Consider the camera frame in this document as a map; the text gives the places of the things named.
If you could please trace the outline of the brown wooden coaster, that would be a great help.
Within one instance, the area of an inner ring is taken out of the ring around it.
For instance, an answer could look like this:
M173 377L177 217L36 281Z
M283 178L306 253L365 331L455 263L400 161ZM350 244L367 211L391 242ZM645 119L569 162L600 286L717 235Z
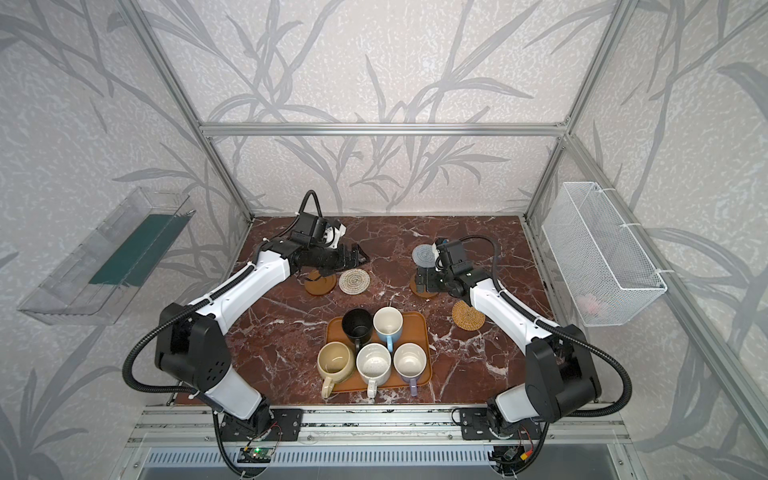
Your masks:
M323 276L318 270L308 273L303 283L305 290L313 296L324 296L333 291L337 285L337 275Z
M409 288L412 291L414 295L416 295L419 298L422 299L431 299L437 296L437 293L434 292L428 292L428 291L420 291L418 285L415 282L415 279L412 278L409 282Z

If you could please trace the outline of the grey blue woven coaster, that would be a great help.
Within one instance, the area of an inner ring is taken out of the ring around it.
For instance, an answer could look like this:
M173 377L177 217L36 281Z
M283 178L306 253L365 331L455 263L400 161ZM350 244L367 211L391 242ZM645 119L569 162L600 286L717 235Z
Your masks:
M413 249L411 256L419 268L435 268L438 250L434 244L420 244Z

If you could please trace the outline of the tan rattan coaster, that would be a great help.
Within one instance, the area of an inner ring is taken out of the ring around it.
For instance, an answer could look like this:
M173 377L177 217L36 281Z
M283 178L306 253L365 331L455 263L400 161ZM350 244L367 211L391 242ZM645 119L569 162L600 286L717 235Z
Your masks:
M465 331L477 331L483 327L486 316L465 301L458 301L452 307L451 317L456 326Z

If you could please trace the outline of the light blue mug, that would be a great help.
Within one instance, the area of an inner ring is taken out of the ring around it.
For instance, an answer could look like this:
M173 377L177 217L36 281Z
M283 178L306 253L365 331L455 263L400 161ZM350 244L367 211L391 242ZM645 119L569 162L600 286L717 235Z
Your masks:
M373 316L373 326L377 336L391 354L394 353L395 344L402 334L403 325L402 313L391 306L379 309Z

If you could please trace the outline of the black mug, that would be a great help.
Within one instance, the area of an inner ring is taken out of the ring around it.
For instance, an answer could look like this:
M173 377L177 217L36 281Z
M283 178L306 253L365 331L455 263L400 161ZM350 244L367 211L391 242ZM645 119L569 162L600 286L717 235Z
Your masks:
M373 317L364 308L352 309L342 317L342 330L353 344L355 352L359 352L371 339Z

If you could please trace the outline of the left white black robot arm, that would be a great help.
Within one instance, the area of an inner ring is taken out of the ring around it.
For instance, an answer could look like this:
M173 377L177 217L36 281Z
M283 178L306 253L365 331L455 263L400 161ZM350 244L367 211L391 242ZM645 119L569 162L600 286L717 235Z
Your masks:
M368 263L359 244L344 242L345 233L340 220L299 207L292 222L264 239L236 274L188 305L173 303L163 310L158 326L129 351L122 367L125 384L143 393L188 393L240 421L266 416L268 402L232 366L226 336L253 304L302 269L330 276ZM134 376L134 363L150 343L156 345L156 367L175 384L149 385Z

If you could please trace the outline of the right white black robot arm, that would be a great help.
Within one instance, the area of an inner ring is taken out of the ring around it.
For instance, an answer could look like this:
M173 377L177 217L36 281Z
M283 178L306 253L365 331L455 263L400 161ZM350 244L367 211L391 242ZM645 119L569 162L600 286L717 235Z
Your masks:
M495 240L484 235L438 238L431 253L433 265L417 270L417 287L465 302L492 320L525 355L524 383L488 401L489 421L497 428L528 419L554 423L568 416L608 416L629 404L633 384L618 360L590 344L577 326L549 320L502 285ZM617 373L622 390L613 403L587 409L602 396L596 358Z

